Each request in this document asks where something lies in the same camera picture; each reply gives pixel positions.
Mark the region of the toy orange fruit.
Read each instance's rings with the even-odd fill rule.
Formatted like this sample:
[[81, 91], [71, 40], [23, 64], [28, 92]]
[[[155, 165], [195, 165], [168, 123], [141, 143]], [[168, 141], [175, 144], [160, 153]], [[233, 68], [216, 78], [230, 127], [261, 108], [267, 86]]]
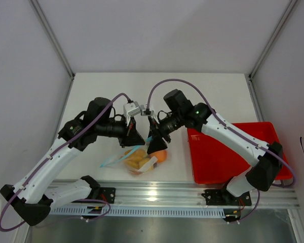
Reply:
[[168, 153], [167, 150], [160, 150], [152, 153], [150, 156], [155, 157], [157, 159], [157, 163], [162, 163], [167, 159]]

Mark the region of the yellow toy ginger root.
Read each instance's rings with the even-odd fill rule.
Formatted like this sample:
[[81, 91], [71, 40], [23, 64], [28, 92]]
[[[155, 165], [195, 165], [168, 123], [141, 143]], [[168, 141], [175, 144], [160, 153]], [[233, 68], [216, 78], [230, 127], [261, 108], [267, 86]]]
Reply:
[[146, 164], [150, 160], [150, 157], [148, 156], [148, 154], [144, 149], [137, 149], [124, 160], [124, 163], [126, 160], [132, 160], [138, 162], [139, 167], [141, 168], [144, 164]]

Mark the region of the clear zip top bag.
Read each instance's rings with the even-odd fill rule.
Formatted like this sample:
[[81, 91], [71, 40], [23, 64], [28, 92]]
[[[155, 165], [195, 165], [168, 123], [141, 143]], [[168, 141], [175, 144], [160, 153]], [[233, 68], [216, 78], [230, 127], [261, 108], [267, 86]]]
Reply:
[[136, 145], [108, 157], [100, 168], [113, 168], [127, 170], [133, 176], [139, 176], [156, 169], [165, 162], [169, 155], [168, 151], [160, 150], [152, 154], [147, 153], [151, 137], [145, 141], [145, 145]]

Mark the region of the yellow toy pepper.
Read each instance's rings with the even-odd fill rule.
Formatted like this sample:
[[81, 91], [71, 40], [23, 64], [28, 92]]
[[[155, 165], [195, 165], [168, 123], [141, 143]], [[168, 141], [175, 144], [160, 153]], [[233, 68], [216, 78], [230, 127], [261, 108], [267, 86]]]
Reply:
[[132, 161], [132, 160], [126, 160], [125, 161], [125, 164], [127, 166], [129, 166], [130, 168], [133, 168], [133, 169], [136, 169], [138, 170], [140, 167], [139, 167], [139, 163], [136, 162], [136, 161]]

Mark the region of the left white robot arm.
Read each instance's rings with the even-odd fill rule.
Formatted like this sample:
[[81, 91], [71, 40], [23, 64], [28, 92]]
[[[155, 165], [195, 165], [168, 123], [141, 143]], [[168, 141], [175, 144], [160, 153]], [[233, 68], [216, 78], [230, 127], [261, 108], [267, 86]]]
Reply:
[[136, 130], [135, 115], [140, 113], [137, 102], [128, 100], [120, 120], [110, 116], [114, 100], [97, 97], [85, 111], [68, 121], [53, 145], [37, 165], [19, 182], [0, 189], [7, 205], [12, 206], [24, 223], [35, 226], [58, 207], [83, 201], [106, 204], [100, 184], [91, 176], [82, 176], [72, 184], [49, 189], [56, 176], [98, 137], [117, 138], [121, 147], [144, 145]]

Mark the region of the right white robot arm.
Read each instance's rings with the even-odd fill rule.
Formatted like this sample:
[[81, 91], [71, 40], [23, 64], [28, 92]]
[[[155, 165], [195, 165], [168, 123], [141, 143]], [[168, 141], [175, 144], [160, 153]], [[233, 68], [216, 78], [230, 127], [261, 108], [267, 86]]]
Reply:
[[269, 190], [283, 165], [283, 147], [280, 143], [269, 144], [225, 123], [209, 105], [192, 105], [178, 89], [166, 94], [164, 101], [170, 113], [162, 120], [154, 117], [149, 108], [146, 109], [151, 138], [148, 154], [167, 149], [171, 141], [170, 133], [181, 127], [193, 129], [224, 144], [250, 166], [240, 175], [229, 179], [223, 187], [221, 198], [226, 204], [233, 204], [243, 193], [253, 189]]

